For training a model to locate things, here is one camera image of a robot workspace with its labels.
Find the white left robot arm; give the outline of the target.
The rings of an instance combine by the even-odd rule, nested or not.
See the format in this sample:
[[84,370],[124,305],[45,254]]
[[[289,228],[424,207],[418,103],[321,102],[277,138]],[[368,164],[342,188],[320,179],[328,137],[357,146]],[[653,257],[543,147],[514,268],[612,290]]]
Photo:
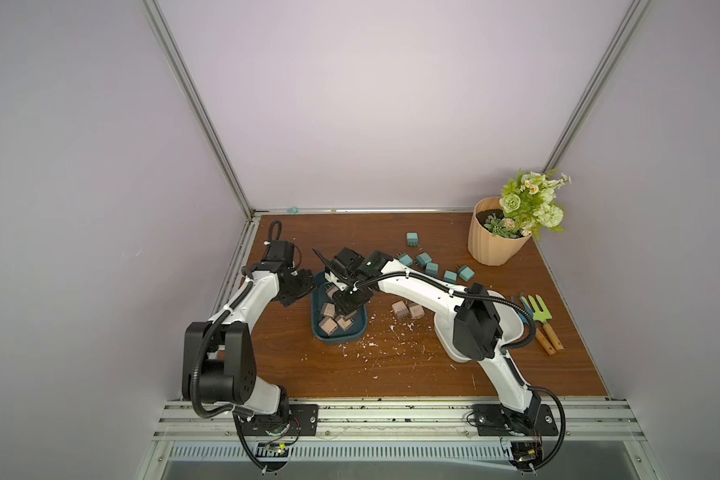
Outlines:
[[311,271],[247,272],[240,288],[218,312],[185,331],[182,398],[202,419],[230,413],[284,424],[286,390],[258,376],[252,332],[267,306],[289,306],[316,288]]

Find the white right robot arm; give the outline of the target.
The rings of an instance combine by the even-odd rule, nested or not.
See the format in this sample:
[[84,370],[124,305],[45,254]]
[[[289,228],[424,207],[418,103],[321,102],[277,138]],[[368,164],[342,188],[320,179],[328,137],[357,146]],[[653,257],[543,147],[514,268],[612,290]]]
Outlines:
[[447,283],[379,251],[363,257],[344,248],[323,264],[326,281],[339,289],[333,300],[342,312],[359,309],[377,292],[432,311],[436,335],[450,359],[476,362],[496,390],[500,407],[494,427],[517,435],[534,433],[543,418],[540,395],[510,354],[536,334],[532,318],[520,306],[480,284]]

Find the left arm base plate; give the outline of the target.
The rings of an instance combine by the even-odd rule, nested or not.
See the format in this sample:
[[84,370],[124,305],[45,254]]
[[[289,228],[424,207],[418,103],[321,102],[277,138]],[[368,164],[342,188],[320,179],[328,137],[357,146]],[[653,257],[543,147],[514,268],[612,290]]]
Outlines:
[[291,404],[272,415],[255,414],[241,421],[246,436],[315,436],[320,408],[317,404]]

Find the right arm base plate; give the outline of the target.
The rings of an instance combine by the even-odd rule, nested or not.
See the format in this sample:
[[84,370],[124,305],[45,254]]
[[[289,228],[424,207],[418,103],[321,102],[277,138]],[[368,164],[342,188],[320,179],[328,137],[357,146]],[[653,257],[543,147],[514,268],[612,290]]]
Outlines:
[[559,428],[546,404],[519,413],[501,404],[474,404],[466,421],[480,436],[557,436]]

